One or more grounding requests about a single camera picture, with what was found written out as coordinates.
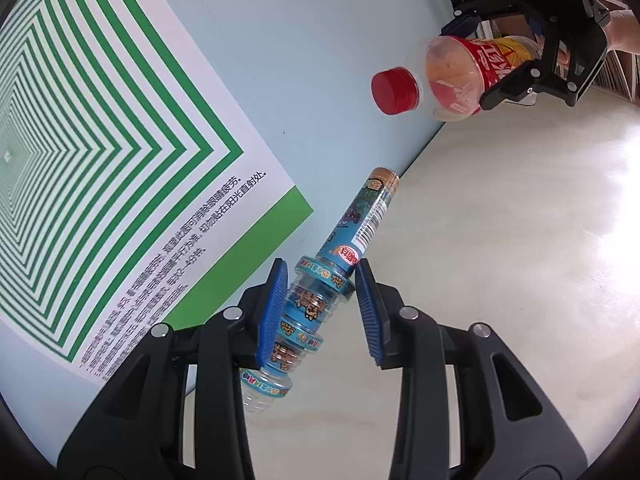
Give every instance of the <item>metal screw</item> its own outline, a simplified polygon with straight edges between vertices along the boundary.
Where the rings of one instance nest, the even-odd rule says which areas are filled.
[[[491,335],[491,329],[484,323],[477,323],[474,325],[474,334],[478,337],[489,337]]]
[[[404,306],[400,309],[400,317],[403,319],[418,319],[418,311],[412,306]]]
[[[229,308],[225,309],[225,311],[222,313],[222,316],[224,316],[224,318],[228,319],[229,321],[240,319],[242,317],[242,309],[237,306],[230,306]]]
[[[151,327],[151,335],[153,337],[164,337],[169,333],[169,325],[158,323]]]

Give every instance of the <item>white floor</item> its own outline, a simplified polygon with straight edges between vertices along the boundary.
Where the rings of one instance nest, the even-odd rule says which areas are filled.
[[[593,460],[640,394],[640,110],[590,91],[448,124],[367,257],[438,322],[492,325]],[[289,396],[248,419],[258,480],[388,478],[400,372],[374,366],[355,300],[321,333]]]

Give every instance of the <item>clear plastic bottle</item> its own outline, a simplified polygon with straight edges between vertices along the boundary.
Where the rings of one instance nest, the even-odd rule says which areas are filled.
[[[241,370],[242,402],[249,412],[262,412],[292,386],[289,374],[323,339],[318,329],[354,291],[350,277],[369,245],[399,177],[376,168],[315,258],[303,256],[295,267],[270,362],[259,371]]]
[[[538,44],[522,36],[498,40],[439,36],[406,60],[405,66],[373,76],[371,92],[387,115],[422,107],[438,120],[459,121],[481,110],[480,98],[486,90],[539,56]]]

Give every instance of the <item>beverage bottle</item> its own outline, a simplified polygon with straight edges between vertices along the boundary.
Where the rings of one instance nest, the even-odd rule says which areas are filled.
[[[539,56],[538,44],[523,36],[497,40],[439,36],[405,66],[373,76],[371,93],[387,115],[422,107],[435,119],[459,121],[481,110],[485,91]],[[522,104],[535,104],[535,96],[533,102]]]
[[[303,256],[296,265],[269,363],[260,370],[240,370],[242,402],[249,412],[262,412],[284,397],[292,387],[289,374],[321,347],[318,329],[353,294],[351,275],[398,184],[393,171],[376,168],[316,257]]]

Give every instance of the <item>bookshelf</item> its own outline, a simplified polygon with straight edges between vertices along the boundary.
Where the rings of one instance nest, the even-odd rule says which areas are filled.
[[[599,0],[609,10],[627,10],[618,0]],[[594,84],[640,106],[640,56],[612,50]]]

